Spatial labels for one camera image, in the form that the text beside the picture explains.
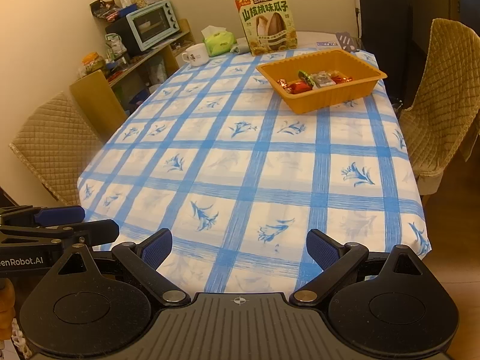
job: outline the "metal screw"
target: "metal screw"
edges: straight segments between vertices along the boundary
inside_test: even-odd
[[[293,297],[299,302],[312,302],[315,299],[317,299],[317,294],[314,293],[313,291],[309,291],[305,289],[303,291],[295,292]]]
[[[177,289],[173,289],[167,292],[164,292],[162,298],[165,299],[167,302],[180,302],[186,298],[186,294],[183,291],[179,291]]]

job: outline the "white mug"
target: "white mug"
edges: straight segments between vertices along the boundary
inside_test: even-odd
[[[190,62],[192,66],[204,65],[208,62],[209,56],[204,43],[194,44],[182,53],[181,58]]]

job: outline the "plastic jar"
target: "plastic jar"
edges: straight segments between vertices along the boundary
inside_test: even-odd
[[[83,57],[82,62],[83,66],[85,67],[86,74],[93,73],[99,69],[105,73],[107,70],[105,59],[97,52],[91,52],[90,54],[87,54],[85,57]]]

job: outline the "power cord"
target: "power cord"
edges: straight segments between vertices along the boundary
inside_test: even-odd
[[[357,16],[357,31],[358,31],[358,38],[360,39],[360,24],[359,24],[359,14],[360,10],[355,8],[355,15]]]

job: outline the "quilted chair cover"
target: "quilted chair cover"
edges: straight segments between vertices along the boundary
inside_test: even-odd
[[[62,203],[80,204],[77,180],[102,143],[61,92],[27,119],[10,148]]]
[[[441,177],[479,109],[480,38],[457,21],[435,19],[417,95],[400,115],[417,178]]]

